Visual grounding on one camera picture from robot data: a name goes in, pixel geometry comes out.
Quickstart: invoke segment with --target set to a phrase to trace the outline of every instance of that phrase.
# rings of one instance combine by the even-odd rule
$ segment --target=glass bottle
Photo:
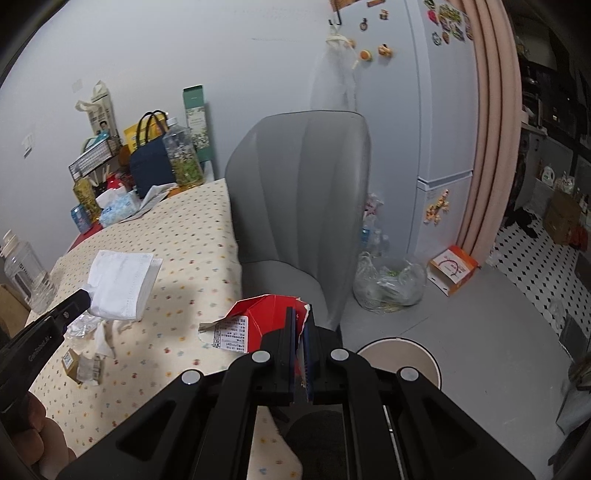
[[[90,221],[95,223],[99,219],[102,210],[99,204],[96,203],[95,191],[92,189],[90,180],[83,177],[80,170],[76,170],[74,173],[74,188],[72,190],[74,190],[74,195],[88,212]]]

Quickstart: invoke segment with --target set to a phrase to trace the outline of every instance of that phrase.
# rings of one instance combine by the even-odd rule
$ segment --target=red cardboard box
[[[239,300],[223,319],[199,324],[199,338],[214,348],[232,352],[255,352],[262,336],[285,326],[287,307],[295,308],[295,333],[301,335],[310,305],[297,297],[262,295]]]

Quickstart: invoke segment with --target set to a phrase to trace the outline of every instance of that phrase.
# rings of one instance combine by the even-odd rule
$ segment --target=hook
[[[339,7],[337,7],[336,2],[338,2],[339,0],[330,0],[330,4],[333,8],[333,10],[336,11],[336,17],[339,19],[339,23],[334,24],[332,23],[332,20],[329,20],[329,25],[333,26],[333,25],[337,25],[338,27],[341,26],[343,24],[343,21],[340,19],[340,10]]]

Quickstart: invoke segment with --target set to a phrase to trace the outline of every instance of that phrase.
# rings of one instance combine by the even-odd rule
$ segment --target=polka dot tablecloth
[[[153,253],[163,264],[142,320],[121,331],[111,325],[108,339],[116,358],[104,359],[101,385],[77,385],[66,375],[61,359],[68,348],[86,356],[94,353],[92,343],[66,339],[31,387],[77,455],[184,370],[211,374],[238,356],[197,337],[200,322],[222,318],[241,298],[241,267],[224,180],[164,200],[142,218],[108,227],[61,257],[51,273],[59,285],[54,304],[86,283],[101,249]],[[32,313],[29,321],[36,317]],[[249,477],[270,472],[273,478],[299,478],[301,466],[268,409],[260,408]]]

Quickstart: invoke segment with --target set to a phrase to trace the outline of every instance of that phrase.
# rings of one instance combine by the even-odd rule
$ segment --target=paper bag
[[[90,103],[78,100],[76,102],[76,110],[88,114],[88,120],[90,121],[90,127],[94,135],[100,135],[105,131],[111,137],[119,135],[117,125],[115,124],[109,89],[102,80],[92,89]]]

